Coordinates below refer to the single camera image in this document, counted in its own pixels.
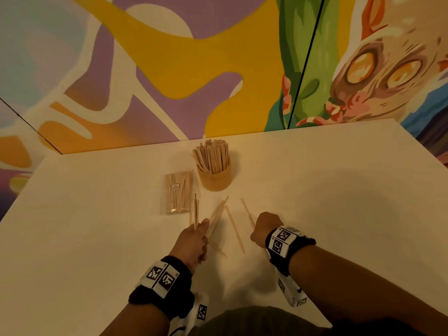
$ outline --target white table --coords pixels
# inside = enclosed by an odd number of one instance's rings
[[[264,210],[448,314],[448,171],[392,120],[228,136],[234,180],[201,189],[201,218],[226,196],[193,289],[209,316],[273,305],[321,326],[312,303],[290,308],[250,240]],[[98,335],[142,273],[171,249],[189,215],[162,214],[168,172],[193,168],[199,141],[45,159],[0,224],[0,333]]]

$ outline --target left hand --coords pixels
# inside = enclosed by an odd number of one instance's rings
[[[194,224],[184,229],[168,255],[176,257],[187,265],[192,275],[198,267],[198,260],[203,262],[207,259],[208,239],[206,233],[209,225],[210,221],[205,218],[196,230]]]

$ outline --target hand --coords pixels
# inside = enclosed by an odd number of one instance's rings
[[[261,213],[257,222],[255,223],[255,230],[250,235],[250,240],[255,242],[258,246],[266,248],[266,237],[275,228],[282,226],[283,222],[277,214],[270,212]]]
[[[210,221],[205,218],[196,230],[194,224],[187,227],[181,232],[168,255],[176,257],[187,265],[192,275],[198,267],[198,260],[203,262],[207,259],[208,239],[206,233],[209,225]]]

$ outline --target wooden container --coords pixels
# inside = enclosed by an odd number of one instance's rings
[[[217,174],[208,174],[202,172],[198,165],[199,178],[202,185],[209,191],[218,192],[222,191],[232,182],[232,161],[229,162],[228,168]]]

